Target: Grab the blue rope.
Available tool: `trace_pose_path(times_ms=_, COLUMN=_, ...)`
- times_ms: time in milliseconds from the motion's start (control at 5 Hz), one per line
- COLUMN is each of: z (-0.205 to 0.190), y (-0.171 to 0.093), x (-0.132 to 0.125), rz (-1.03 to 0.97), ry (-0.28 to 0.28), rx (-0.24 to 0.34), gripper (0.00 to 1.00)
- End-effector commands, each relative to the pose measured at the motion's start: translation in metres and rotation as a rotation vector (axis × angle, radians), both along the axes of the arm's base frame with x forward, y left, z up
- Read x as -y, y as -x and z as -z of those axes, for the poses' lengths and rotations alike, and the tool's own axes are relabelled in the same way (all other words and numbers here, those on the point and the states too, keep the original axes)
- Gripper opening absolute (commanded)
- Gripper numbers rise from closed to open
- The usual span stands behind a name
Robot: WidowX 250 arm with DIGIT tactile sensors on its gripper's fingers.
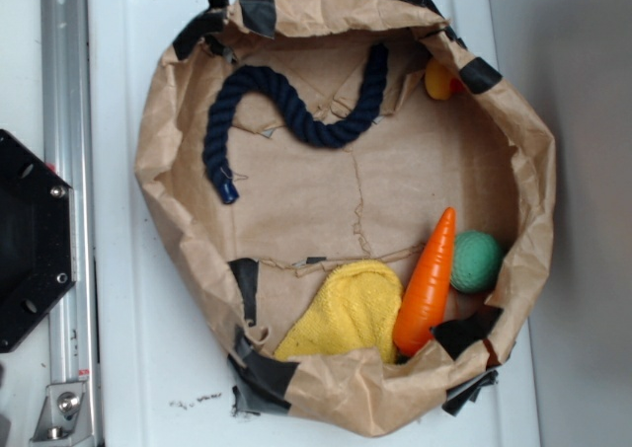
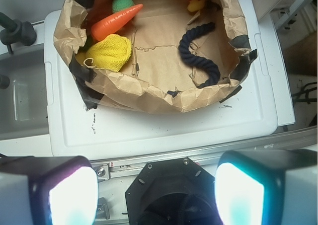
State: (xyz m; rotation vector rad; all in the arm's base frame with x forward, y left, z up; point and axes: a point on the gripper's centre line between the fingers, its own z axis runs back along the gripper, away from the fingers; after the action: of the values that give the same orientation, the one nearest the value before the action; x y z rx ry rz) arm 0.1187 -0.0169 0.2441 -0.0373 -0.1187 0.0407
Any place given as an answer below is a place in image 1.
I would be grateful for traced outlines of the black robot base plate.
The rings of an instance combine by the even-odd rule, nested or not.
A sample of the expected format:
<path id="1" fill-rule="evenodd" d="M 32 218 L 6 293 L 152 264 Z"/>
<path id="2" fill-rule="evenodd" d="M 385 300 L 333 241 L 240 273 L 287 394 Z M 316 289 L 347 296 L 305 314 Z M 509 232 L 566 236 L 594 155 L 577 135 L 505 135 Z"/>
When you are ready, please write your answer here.
<path id="1" fill-rule="evenodd" d="M 1 131 L 1 352 L 15 350 L 74 285 L 72 187 Z"/>

